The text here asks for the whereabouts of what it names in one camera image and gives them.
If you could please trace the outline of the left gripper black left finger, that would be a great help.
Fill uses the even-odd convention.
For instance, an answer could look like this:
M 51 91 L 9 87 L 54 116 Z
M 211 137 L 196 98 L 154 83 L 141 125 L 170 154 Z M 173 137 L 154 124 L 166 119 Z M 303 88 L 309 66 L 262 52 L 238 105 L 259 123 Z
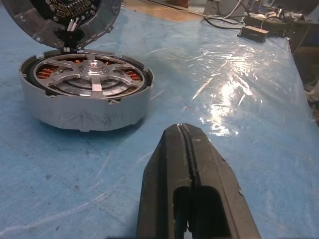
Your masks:
M 136 237 L 197 238 L 197 127 L 173 124 L 162 133 L 143 174 Z

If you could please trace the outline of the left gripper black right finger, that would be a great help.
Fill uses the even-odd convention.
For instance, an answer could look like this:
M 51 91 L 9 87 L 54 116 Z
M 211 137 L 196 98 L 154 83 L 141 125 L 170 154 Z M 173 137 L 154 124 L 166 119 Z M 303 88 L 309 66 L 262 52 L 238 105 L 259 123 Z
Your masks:
M 194 239 L 259 239 L 261 236 L 236 176 L 198 127 L 184 123 L 192 175 L 189 229 Z

